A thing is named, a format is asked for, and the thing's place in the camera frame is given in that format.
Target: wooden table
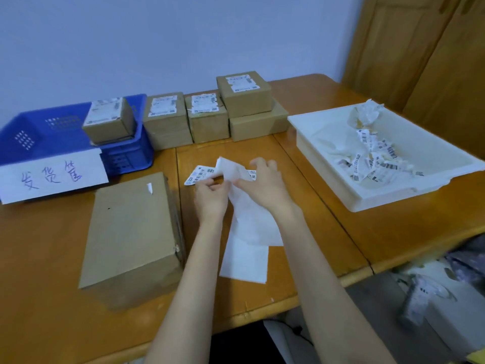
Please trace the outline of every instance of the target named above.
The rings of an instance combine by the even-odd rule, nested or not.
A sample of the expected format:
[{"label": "wooden table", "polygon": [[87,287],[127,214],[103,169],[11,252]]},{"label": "wooden table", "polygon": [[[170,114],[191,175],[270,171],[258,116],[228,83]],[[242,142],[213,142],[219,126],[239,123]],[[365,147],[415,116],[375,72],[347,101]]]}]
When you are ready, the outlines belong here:
[{"label": "wooden table", "polygon": [[[272,82],[276,99],[294,115],[362,102],[323,75]],[[183,182],[196,165],[219,156],[247,165],[262,155],[278,161],[291,196],[344,286],[444,251],[485,231],[483,173],[454,179],[437,192],[359,213],[348,212],[296,149],[294,132],[234,143],[222,140],[156,154],[153,167],[127,181],[163,171],[181,210],[190,249],[197,232],[193,187]],[[0,362],[123,362],[144,355],[173,293],[125,312],[110,312],[77,289],[94,191],[0,206]],[[226,215],[221,255],[232,208]],[[298,305],[284,251],[271,247],[265,285],[219,278],[214,330],[221,331]]]}]

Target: cabinet door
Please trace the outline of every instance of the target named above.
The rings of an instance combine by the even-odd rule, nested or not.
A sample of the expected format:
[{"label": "cabinet door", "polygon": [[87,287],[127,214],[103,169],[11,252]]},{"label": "cabinet door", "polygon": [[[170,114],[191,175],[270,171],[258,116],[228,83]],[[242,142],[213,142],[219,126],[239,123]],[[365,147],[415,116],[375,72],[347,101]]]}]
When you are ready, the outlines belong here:
[{"label": "cabinet door", "polygon": [[460,2],[404,114],[485,158],[485,0]]},{"label": "cabinet door", "polygon": [[365,0],[342,83],[402,111],[459,0]]}]

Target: person's left hand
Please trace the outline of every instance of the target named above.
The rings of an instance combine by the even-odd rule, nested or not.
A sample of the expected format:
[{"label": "person's left hand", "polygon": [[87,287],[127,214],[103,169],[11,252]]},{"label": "person's left hand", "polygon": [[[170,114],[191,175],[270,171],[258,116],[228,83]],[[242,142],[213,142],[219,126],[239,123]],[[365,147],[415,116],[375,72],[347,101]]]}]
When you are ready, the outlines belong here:
[{"label": "person's left hand", "polygon": [[209,220],[222,220],[227,209],[227,193],[230,186],[229,181],[214,184],[214,180],[211,178],[196,183],[194,202],[201,224]]}]

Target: person's right arm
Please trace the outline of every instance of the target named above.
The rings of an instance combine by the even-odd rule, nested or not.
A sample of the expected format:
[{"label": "person's right arm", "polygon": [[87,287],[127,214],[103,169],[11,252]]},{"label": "person's right arm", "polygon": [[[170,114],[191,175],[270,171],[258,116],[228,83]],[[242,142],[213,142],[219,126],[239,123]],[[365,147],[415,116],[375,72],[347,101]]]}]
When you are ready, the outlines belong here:
[{"label": "person's right arm", "polygon": [[298,299],[323,363],[395,364],[391,354],[355,306],[313,238],[301,209],[292,201],[275,161],[257,158],[256,181],[236,180],[278,224]]}]

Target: cabinet handle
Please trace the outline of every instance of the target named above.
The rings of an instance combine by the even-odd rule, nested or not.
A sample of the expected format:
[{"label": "cabinet handle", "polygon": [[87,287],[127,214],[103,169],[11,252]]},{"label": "cabinet handle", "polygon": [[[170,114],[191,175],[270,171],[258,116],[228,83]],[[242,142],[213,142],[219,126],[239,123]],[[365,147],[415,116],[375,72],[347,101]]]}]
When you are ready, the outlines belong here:
[{"label": "cabinet handle", "polygon": [[466,0],[465,4],[463,5],[463,8],[461,9],[461,14],[462,15],[467,14],[474,3],[475,3],[475,0]]},{"label": "cabinet handle", "polygon": [[448,5],[450,5],[451,0],[443,0],[443,3],[440,6],[440,14],[443,14],[446,9],[448,8]]}]

